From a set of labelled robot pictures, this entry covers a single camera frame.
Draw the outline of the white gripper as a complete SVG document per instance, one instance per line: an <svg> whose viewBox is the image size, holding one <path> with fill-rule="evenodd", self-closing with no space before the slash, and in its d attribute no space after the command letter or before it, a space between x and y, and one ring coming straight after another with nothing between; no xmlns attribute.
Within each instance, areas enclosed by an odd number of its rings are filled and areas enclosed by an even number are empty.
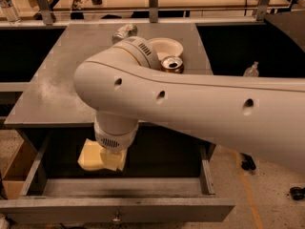
<svg viewBox="0 0 305 229"><path fill-rule="evenodd" d="M125 117L97 117L94 121L95 139L104 147L100 152L102 168L122 171L127 150L138 130L138 121Z"/></svg>

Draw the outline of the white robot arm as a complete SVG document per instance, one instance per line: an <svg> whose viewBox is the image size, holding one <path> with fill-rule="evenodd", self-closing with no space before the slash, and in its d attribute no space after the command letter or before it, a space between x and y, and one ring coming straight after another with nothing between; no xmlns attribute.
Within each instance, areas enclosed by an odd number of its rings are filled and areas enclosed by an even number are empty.
<svg viewBox="0 0 305 229"><path fill-rule="evenodd" d="M95 110L101 146L128 149L140 121L148 121L303 171L302 76L282 67L249 77L166 73L160 66L151 41L130 36L76 68L74 88Z"/></svg>

